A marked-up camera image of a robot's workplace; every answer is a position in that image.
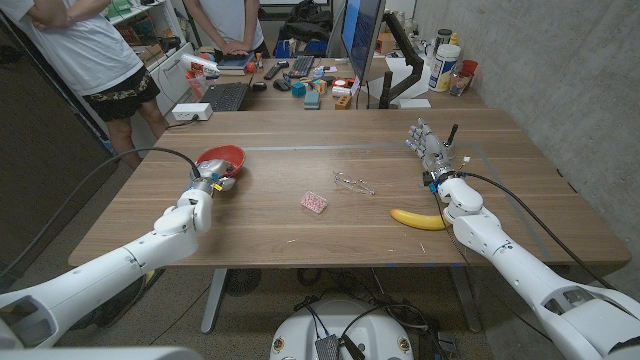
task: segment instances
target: person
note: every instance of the person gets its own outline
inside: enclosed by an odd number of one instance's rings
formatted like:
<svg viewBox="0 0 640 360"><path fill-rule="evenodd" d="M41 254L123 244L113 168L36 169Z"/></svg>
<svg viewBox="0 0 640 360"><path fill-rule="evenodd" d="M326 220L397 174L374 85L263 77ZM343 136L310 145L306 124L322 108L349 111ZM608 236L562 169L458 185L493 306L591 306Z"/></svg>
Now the person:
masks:
<svg viewBox="0 0 640 360"><path fill-rule="evenodd" d="M249 51L269 57L258 21L260 0L184 0L187 11L213 40L215 58Z"/></svg>
<svg viewBox="0 0 640 360"><path fill-rule="evenodd" d="M166 130L160 93L142 61L100 12L111 0L0 0L2 10L105 121L116 153L133 149L136 111L156 138ZM123 157L135 169L138 154Z"/></svg>

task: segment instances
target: monitor stand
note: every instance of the monitor stand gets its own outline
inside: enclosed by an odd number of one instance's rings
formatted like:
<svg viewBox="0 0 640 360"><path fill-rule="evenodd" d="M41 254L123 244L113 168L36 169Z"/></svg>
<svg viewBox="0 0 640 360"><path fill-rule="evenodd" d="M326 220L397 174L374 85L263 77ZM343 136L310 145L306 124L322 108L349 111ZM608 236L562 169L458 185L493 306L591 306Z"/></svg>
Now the monitor stand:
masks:
<svg viewBox="0 0 640 360"><path fill-rule="evenodd" d="M413 86L413 84L420 81L422 77L422 68L424 66L424 60L418 54L416 54L415 50L409 43L409 38L407 34L404 33L404 29L400 22L392 13L384 13L382 15L382 21L387 23L389 30L391 30L391 34L393 38L398 43L398 47L400 47L400 51L405 57L405 63L407 66L413 67L411 71L411 75L407 76L404 80L398 83L396 86L391 87L391 80L393 78L393 71L387 71L384 73L384 82L382 85L382 94L380 95L380 102L378 104L371 104L368 106L369 109L397 109L397 106L391 105L391 100L398 97L398 95L405 92L408 88Z"/></svg>

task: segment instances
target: banana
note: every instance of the banana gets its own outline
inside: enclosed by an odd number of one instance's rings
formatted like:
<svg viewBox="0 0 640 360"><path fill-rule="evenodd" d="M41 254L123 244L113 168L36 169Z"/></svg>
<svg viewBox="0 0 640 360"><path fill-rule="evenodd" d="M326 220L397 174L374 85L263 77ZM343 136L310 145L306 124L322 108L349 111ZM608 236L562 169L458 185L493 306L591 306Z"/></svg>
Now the banana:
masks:
<svg viewBox="0 0 640 360"><path fill-rule="evenodd" d="M443 225L442 218L439 215L420 215L400 209L393 209L390 214L398 222L418 229L444 230L451 225L447 219L444 219L446 226Z"/></svg>

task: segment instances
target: wooden table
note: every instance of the wooden table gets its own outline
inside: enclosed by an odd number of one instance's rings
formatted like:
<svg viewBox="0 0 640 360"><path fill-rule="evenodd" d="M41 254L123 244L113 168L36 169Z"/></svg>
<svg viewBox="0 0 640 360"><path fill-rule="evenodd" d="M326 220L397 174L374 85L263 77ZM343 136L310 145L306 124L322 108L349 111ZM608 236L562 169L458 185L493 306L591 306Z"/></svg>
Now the wooden table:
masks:
<svg viewBox="0 0 640 360"><path fill-rule="evenodd" d="M463 259L444 231L404 226L393 208L437 214L436 200L422 186L418 157L403 145L422 116L444 138L453 123L460 164L499 181L518 194L580 258L591 264L630 259L623 244L556 172L502 110L247 111L215 113L211 120L168 130L157 146L195 159L205 149L235 144L247 154L234 188L216 193L212 228L199 248L173 266L215 267L201 331L213 330L227 268L445 266ZM375 188L351 192L333 182L345 172ZM182 193L188 165L166 153L150 153L69 258L80 265L136 239L152 228ZM477 179L503 229L548 264L572 260L504 193ZM329 201L321 214L300 205L313 191ZM470 262L488 264L462 247ZM480 331L469 283L450 267L469 328Z"/></svg>
<svg viewBox="0 0 640 360"><path fill-rule="evenodd" d="M273 88L273 82L276 79L281 79L282 75L278 74L271 80L264 80L264 75L267 71L277 62L283 59L265 59L264 60L264 68L265 71L261 73L247 74L245 76L220 76L218 79L219 84L227 84L234 82L244 82L248 83L253 76L252 83L255 82L264 82L267 84L267 91L264 92L250 92L247 95L247 100L243 106L246 110L273 110L273 111L281 111L283 109L286 110L303 110L302 98L295 98L291 95L291 91L283 92ZM338 72L336 73L328 73L326 75L334 76L334 77L342 77L342 78L351 78L353 77L353 69L351 68L351 64L335 64L335 59L316 59L314 65L318 64L318 61L321 60L320 64L325 66L336 66ZM288 59L289 64L293 66L294 59ZM389 70L385 59L376 58L372 60L370 76L372 79L376 79L384 76L384 72ZM478 96L478 94L469 90L465 92L460 98L451 96L449 93L437 93L433 91L427 91L426 93L417 97L417 99L429 99L431 103L431 107L433 109L478 109L478 108L486 108L486 105ZM320 99L320 110L333 110L334 105L337 102L337 98L333 98L331 93L323 94ZM377 103L378 99L375 96L371 97L371 103ZM352 100L350 110L355 110L356 106L356 98ZM362 91L358 98L358 108L366 109L367 105L367 93Z"/></svg>

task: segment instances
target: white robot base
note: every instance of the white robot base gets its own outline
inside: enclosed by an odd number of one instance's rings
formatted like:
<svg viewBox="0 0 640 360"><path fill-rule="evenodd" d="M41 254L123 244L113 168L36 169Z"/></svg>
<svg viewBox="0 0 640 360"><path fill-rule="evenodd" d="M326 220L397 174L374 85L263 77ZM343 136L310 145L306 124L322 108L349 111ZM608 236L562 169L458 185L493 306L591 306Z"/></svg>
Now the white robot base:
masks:
<svg viewBox="0 0 640 360"><path fill-rule="evenodd" d="M373 306L358 300L321 300L310 305L318 314L329 334L338 338L353 319ZM302 308L285 320L276 331L271 345L270 360L317 359L316 323L321 338L326 336L318 320ZM412 360L413 349L406 331L382 309L356 321L347 331L353 343L367 359ZM341 359L351 359L345 347L340 348Z"/></svg>

